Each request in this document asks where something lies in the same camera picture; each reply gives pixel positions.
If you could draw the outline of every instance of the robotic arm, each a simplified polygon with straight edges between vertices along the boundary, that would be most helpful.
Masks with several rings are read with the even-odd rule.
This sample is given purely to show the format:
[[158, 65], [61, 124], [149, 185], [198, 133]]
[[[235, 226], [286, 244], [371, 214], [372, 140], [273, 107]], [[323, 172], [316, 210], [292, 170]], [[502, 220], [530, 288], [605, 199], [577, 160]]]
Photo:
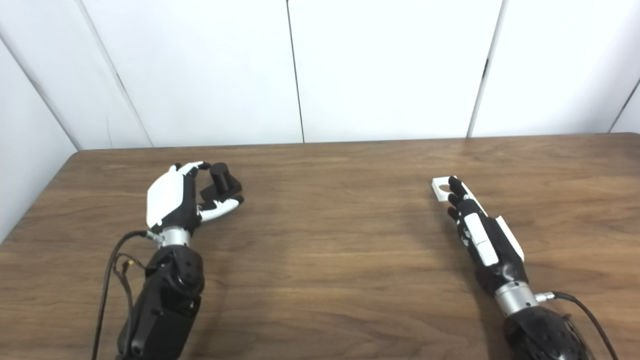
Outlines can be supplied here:
[[[441, 190], [441, 185], [449, 185], [451, 192]], [[540, 302], [566, 294], [531, 291], [524, 268], [524, 252], [504, 219], [487, 215], [473, 193], [455, 176], [435, 178], [432, 187], [439, 201], [451, 203], [448, 213], [456, 222], [458, 235], [475, 265], [476, 280], [485, 293], [495, 298], [504, 313], [504, 334], [514, 359], [591, 359], [586, 344], [568, 319], [540, 306]], [[604, 331], [600, 334], [617, 359]]]
[[[209, 170], [213, 185], [196, 203], [196, 175]], [[145, 267], [145, 283], [118, 337], [119, 360], [176, 360], [200, 309], [202, 258], [191, 249], [193, 232], [242, 202], [240, 183], [224, 163], [175, 164], [147, 193], [147, 237], [158, 250]]]

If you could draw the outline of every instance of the white plastic piece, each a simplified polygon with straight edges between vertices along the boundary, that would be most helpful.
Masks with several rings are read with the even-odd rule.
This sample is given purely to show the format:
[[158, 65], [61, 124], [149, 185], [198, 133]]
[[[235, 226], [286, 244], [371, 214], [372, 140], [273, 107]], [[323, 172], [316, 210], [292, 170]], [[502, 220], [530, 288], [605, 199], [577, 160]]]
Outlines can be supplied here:
[[[449, 178], [450, 178], [450, 176], [434, 177], [433, 180], [431, 181], [431, 187], [433, 188], [433, 192], [436, 194], [436, 197], [438, 198], [438, 201], [447, 201], [447, 200], [449, 200], [449, 194], [452, 193], [452, 192], [446, 192], [446, 191], [444, 191], [444, 190], [442, 190], [440, 188], [442, 185], [447, 185], [447, 186], [449, 185]], [[480, 210], [486, 215], [486, 211], [484, 210], [482, 205], [480, 205], [480, 202], [478, 202], [478, 200], [476, 199], [474, 194], [471, 192], [471, 190], [469, 190], [469, 188], [467, 188], [465, 183], [462, 183], [462, 182], [460, 182], [460, 183], [462, 184], [462, 187], [467, 192], [467, 195], [465, 196], [465, 199], [474, 200], [476, 202], [476, 204], [478, 204], [478, 207], [480, 207]]]
[[227, 199], [224, 202], [214, 200], [214, 203], [216, 204], [215, 209], [200, 211], [203, 222], [221, 217], [240, 205], [240, 202], [235, 199]]
[[449, 194], [451, 192], [446, 192], [440, 188], [442, 185], [449, 185], [449, 178], [450, 176], [434, 177], [431, 181], [431, 187], [433, 188], [433, 192], [435, 192], [438, 201], [447, 201], [449, 199]]
[[182, 175], [186, 175], [189, 173], [189, 171], [191, 171], [191, 169], [195, 168], [195, 167], [199, 167], [200, 165], [202, 165], [203, 161], [196, 161], [194, 163], [188, 163], [186, 165], [184, 165], [183, 167], [181, 167], [180, 169], [178, 169], [178, 174], [182, 174]]
[[471, 234], [471, 241], [474, 243], [480, 259], [485, 266], [498, 263], [498, 255], [489, 240], [489, 236], [484, 230], [480, 216], [477, 213], [465, 216], [465, 224]]
[[147, 226], [150, 228], [182, 204], [184, 176], [175, 171], [175, 166], [151, 185], [147, 190]]
[[511, 229], [507, 225], [507, 222], [504, 221], [502, 216], [495, 218], [495, 221], [497, 221], [498, 225], [500, 225], [502, 232], [511, 243], [511, 247], [513, 247], [513, 250], [516, 251], [518, 256], [520, 256], [520, 259], [522, 259], [522, 261], [524, 262], [524, 251], [522, 251], [522, 247], [520, 246], [520, 243], [518, 243], [518, 240], [516, 239], [516, 237], [513, 236], [513, 233], [511, 232]]

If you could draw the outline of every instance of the black robotic forearm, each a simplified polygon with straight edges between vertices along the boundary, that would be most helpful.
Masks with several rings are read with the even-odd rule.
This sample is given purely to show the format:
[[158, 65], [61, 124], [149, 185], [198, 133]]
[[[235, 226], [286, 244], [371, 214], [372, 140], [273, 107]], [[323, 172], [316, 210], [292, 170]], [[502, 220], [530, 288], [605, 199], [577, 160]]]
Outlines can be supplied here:
[[452, 176], [448, 185], [452, 191], [446, 198], [452, 204], [449, 215], [474, 262], [478, 284], [496, 299], [505, 316], [505, 337], [514, 359], [589, 359], [570, 322], [540, 306], [545, 295], [534, 295], [529, 288], [524, 253], [504, 220], [489, 217], [460, 180]]
[[161, 247], [145, 277], [132, 316], [120, 331], [118, 352], [122, 360], [175, 360], [200, 309], [202, 258], [184, 245]]

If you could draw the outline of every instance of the wood grain surface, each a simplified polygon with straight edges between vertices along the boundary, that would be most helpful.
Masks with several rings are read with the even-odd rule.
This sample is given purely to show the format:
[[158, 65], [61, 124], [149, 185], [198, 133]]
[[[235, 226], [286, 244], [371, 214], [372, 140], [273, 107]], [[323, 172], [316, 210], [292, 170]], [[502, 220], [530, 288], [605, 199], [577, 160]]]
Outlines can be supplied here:
[[[197, 160], [228, 163], [246, 201], [193, 238], [207, 285], [181, 359], [509, 359], [498, 306], [430, 188], [452, 174], [504, 216], [534, 291], [577, 296], [620, 358], [637, 357], [640, 136], [616, 134], [78, 152], [0, 245], [0, 359], [90, 357], [112, 246], [145, 228], [151, 183]], [[146, 261], [155, 246], [125, 249]], [[113, 281], [100, 359], [125, 309]]]

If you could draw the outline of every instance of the fingertip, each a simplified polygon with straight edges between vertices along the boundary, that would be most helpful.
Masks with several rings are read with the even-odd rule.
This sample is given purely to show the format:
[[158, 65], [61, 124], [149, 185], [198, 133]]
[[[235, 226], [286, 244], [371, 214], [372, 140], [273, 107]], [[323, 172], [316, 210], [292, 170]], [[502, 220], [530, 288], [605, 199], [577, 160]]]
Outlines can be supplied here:
[[447, 209], [447, 214], [449, 214], [449, 216], [455, 220], [458, 221], [458, 210], [456, 210], [456, 208], [454, 207], [450, 207]]

